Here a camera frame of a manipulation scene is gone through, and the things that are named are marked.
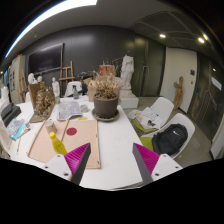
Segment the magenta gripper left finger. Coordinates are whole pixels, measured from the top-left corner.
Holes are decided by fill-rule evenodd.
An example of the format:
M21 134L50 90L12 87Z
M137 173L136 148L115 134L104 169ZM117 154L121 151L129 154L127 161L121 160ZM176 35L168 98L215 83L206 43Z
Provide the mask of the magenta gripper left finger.
M43 169L76 185L79 185L91 154L91 144L87 143L66 155L57 154Z

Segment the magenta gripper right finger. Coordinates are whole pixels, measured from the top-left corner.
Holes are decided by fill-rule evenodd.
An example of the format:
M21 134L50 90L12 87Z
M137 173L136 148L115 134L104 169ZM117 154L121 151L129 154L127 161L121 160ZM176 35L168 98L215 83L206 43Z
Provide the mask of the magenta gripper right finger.
M159 155L137 143L133 144L132 152L144 185L152 183L182 169L182 167L169 155Z

